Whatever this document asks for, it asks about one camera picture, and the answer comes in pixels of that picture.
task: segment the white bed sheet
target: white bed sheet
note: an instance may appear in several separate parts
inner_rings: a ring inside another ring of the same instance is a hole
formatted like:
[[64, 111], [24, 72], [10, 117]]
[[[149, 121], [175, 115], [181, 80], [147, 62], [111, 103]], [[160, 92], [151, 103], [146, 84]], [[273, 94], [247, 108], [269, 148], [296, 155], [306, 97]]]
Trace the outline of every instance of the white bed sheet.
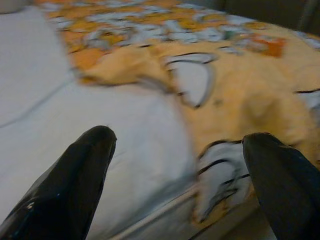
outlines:
[[0, 15], [0, 222], [84, 131], [117, 146], [88, 239], [107, 239], [181, 195], [195, 162], [173, 99], [138, 86], [77, 84], [35, 7]]

